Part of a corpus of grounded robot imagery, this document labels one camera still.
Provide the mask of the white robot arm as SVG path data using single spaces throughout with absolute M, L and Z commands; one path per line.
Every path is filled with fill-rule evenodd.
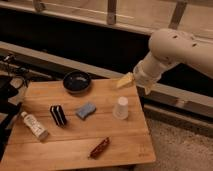
M 148 95 L 162 74 L 180 63 L 213 79 L 213 44 L 199 42 L 184 31 L 164 28 L 151 34 L 148 47 L 145 58 L 117 81 L 117 89 L 135 83 Z

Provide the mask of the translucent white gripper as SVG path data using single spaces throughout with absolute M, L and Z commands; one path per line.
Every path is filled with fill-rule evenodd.
M 145 94 L 148 95 L 151 93 L 152 87 L 161 79 L 162 74 L 169 69 L 169 66 L 168 61 L 160 60 L 149 52 L 134 67 L 133 74 L 131 72 L 125 74 L 118 80 L 116 87 L 125 87 L 135 79 L 136 84 L 143 87 Z

